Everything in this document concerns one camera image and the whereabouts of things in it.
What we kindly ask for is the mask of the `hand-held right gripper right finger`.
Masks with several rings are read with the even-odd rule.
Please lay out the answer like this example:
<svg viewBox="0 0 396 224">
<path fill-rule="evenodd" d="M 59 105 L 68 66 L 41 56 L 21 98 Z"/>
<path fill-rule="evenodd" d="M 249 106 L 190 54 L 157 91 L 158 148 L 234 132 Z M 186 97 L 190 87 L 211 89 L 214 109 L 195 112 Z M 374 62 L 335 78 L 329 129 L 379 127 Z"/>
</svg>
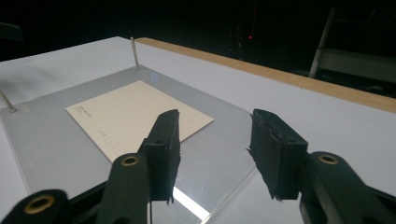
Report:
<svg viewBox="0 0 396 224">
<path fill-rule="evenodd" d="M 296 200 L 298 170 L 307 157 L 308 143 L 278 115 L 254 109 L 248 152 L 272 199 Z"/>
</svg>

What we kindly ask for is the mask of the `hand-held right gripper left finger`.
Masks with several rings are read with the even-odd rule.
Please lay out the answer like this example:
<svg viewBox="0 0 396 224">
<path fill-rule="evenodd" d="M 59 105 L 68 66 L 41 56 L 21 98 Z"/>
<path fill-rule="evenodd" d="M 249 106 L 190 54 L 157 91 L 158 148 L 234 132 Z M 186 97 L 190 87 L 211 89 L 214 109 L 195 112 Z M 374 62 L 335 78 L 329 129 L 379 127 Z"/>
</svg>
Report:
<svg viewBox="0 0 396 224">
<path fill-rule="evenodd" d="M 147 158 L 150 199 L 172 203 L 181 161 L 177 109 L 165 111 L 158 116 L 138 152 Z"/>
</svg>

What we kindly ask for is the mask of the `painting postcard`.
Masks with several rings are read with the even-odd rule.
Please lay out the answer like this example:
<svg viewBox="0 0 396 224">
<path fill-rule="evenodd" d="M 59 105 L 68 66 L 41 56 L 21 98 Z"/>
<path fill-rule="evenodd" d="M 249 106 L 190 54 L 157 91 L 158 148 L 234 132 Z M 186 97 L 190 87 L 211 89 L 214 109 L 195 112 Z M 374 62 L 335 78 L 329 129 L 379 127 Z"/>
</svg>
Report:
<svg viewBox="0 0 396 224">
<path fill-rule="evenodd" d="M 141 80 L 71 105 L 66 111 L 105 156 L 114 161 L 123 154 L 136 153 L 158 116 L 173 109 L 179 112 L 180 140 L 213 121 Z"/>
</svg>

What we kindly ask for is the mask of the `clear acrylic photo frame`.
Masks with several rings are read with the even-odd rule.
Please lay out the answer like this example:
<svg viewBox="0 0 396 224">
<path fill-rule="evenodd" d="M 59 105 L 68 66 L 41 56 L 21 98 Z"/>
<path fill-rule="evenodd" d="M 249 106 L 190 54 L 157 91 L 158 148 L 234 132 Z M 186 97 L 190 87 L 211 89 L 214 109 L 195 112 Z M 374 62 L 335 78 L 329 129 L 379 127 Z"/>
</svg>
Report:
<svg viewBox="0 0 396 224">
<path fill-rule="evenodd" d="M 155 203 L 154 224 L 211 224 L 255 169 L 249 113 L 200 86 L 221 67 L 121 37 L 0 63 L 0 127 L 30 193 L 76 196 L 106 180 L 111 162 L 67 113 L 70 105 L 142 80 L 213 120 L 181 143 L 176 191 L 202 206 Z"/>
</svg>

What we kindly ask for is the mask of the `white board sheet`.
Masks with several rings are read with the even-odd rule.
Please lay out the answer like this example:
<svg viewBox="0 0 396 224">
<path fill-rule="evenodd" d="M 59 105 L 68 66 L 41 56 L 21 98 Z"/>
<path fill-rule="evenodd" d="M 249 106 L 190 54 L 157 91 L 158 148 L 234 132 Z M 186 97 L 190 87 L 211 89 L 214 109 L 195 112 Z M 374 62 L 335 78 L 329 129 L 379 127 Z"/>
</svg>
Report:
<svg viewBox="0 0 396 224">
<path fill-rule="evenodd" d="M 154 39 L 129 40 L 132 45 L 137 41 L 215 63 L 222 70 L 207 76 L 202 89 L 209 89 L 214 97 L 246 110 L 250 119 L 254 109 L 278 115 L 306 140 L 310 152 L 340 156 L 366 185 L 396 196 L 395 99 Z M 3 93 L 0 103 L 14 112 L 15 107 L 0 91 Z M 0 220 L 30 194 L 0 127 Z M 182 192 L 176 191 L 174 202 L 182 203 L 196 216 L 205 213 L 202 206 Z M 303 219 L 297 202 L 271 198 L 255 165 L 250 177 L 211 224 L 303 224 Z"/>
</svg>

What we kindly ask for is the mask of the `grey metal stand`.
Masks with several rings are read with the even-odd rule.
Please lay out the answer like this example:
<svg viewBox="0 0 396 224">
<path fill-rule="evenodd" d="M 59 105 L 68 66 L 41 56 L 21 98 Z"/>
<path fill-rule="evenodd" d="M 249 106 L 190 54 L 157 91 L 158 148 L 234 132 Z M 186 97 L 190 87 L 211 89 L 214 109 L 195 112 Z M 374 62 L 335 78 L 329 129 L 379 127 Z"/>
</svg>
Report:
<svg viewBox="0 0 396 224">
<path fill-rule="evenodd" d="M 336 12 L 335 7 L 330 9 L 308 76 L 316 78 L 319 70 L 326 70 L 396 83 L 396 58 L 326 46 L 332 24 L 336 22 L 334 18 Z"/>
</svg>

